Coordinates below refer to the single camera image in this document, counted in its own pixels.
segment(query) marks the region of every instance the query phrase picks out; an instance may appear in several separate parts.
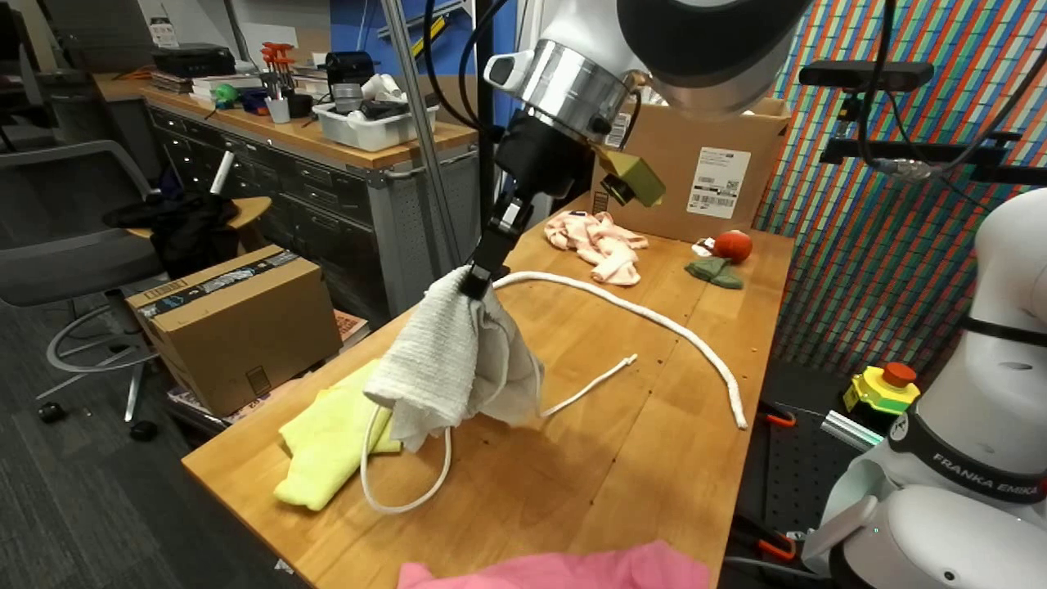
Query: floor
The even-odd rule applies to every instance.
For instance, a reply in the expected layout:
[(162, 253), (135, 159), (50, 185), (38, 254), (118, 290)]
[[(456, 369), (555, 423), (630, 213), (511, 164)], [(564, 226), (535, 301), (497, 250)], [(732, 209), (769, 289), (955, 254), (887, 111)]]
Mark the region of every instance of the floor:
[[(42, 424), (32, 396), (59, 381), (42, 344), (69, 306), (0, 301), (0, 587), (228, 587), (285, 589), (294, 575), (222, 514), (181, 467), (183, 434), (157, 406), (162, 375), (147, 381), (154, 441), (122, 424), (125, 375), (97, 375), (61, 396), (65, 423)], [(757, 431), (739, 506), (775, 531), (817, 521), (829, 483), (852, 459), (817, 431), (842, 382), (811, 369), (771, 369), (766, 396), (797, 409), (797, 428)], [(725, 589), (817, 587), (751, 567), (724, 569)]]

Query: cabinet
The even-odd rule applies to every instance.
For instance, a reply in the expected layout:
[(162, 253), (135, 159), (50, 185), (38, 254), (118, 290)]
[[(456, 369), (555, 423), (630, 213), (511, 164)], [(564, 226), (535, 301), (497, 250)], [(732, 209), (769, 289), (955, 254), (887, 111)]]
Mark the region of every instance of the cabinet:
[(236, 153), (227, 178), (228, 196), (270, 196), (264, 239), (318, 261), (340, 310), (387, 323), (451, 266), (467, 261), (480, 229), (474, 153), (441, 157), (458, 253), (447, 253), (444, 226), (421, 169), (354, 169), (305, 149), (276, 147), (236, 126), (190, 122), (149, 109), (171, 169), (188, 191), (208, 191), (222, 149)]

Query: office chair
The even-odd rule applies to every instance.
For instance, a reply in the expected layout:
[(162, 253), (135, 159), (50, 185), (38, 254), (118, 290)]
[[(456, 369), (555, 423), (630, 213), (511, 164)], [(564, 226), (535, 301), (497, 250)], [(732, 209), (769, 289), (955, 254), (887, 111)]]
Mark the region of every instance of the office chair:
[[(35, 396), (45, 423), (65, 414), (50, 396), (96, 374), (132, 369), (125, 406), (132, 440), (157, 431), (157, 424), (135, 420), (143, 364), (154, 353), (122, 289), (161, 276), (161, 257), (147, 239), (106, 226), (106, 213), (143, 196), (147, 180), (114, 142), (0, 153), (0, 299), (17, 306), (89, 294), (108, 301), (50, 341), (45, 361), (71, 375)], [(108, 327), (108, 336), (75, 344), (97, 323)]]

